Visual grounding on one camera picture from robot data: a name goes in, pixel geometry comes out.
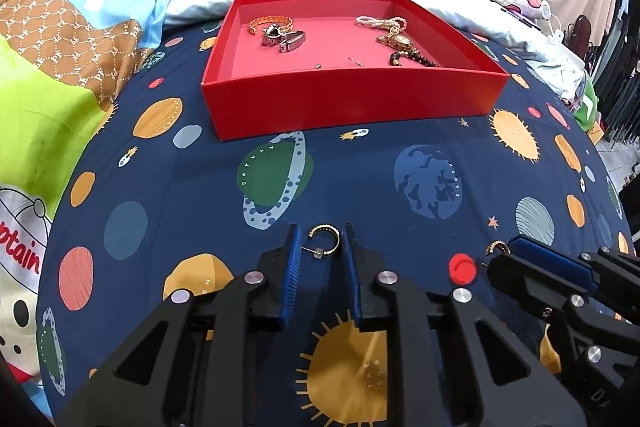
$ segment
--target cartoon blanket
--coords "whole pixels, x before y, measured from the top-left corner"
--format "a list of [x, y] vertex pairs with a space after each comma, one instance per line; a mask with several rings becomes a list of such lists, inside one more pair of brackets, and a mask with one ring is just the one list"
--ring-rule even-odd
[[35, 303], [51, 220], [85, 146], [160, 43], [169, 0], [0, 0], [0, 350], [39, 374]]

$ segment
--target pearl necklace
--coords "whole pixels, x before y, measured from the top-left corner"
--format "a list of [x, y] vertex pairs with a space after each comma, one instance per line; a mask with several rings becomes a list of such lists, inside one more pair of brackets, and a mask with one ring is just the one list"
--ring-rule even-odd
[[362, 15], [356, 17], [358, 24], [363, 24], [369, 28], [382, 28], [388, 30], [392, 35], [398, 35], [406, 29], [406, 20], [402, 17], [392, 17], [391, 19], [376, 19], [375, 17], [367, 17]]

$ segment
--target red box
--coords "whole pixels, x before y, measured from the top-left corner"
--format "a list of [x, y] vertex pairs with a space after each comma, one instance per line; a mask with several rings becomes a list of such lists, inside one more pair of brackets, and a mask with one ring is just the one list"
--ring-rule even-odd
[[[258, 17], [291, 17], [298, 49], [264, 47]], [[439, 68], [376, 41], [384, 30], [356, 17], [403, 17], [405, 34]], [[350, 58], [363, 64], [356, 65]], [[494, 107], [508, 74], [462, 33], [409, 0], [234, 0], [202, 79], [221, 140], [338, 125], [478, 116]]]

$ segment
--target red button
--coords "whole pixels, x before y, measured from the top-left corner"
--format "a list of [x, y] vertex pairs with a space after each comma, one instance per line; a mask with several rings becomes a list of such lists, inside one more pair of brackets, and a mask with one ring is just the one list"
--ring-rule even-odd
[[449, 277], [457, 285], [473, 282], [477, 273], [476, 263], [466, 253], [457, 253], [449, 260]]

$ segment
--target navy blue bedsheet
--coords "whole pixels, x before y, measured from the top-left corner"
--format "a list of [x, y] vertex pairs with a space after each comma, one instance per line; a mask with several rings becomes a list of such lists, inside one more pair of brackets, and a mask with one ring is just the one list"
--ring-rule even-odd
[[[527, 233], [573, 256], [632, 247], [587, 135], [503, 47], [468, 35], [513, 73], [488, 116], [220, 142], [199, 86], [217, 26], [183, 29], [149, 58], [60, 204], [37, 309], [54, 415], [163, 293], [222, 287], [290, 223], [353, 223], [390, 269], [432, 292], [467, 286], [533, 350], [542, 327], [489, 287], [487, 245]], [[385, 339], [353, 328], [339, 263], [303, 254], [292, 324], [260, 345], [261, 425], [385, 418]]]

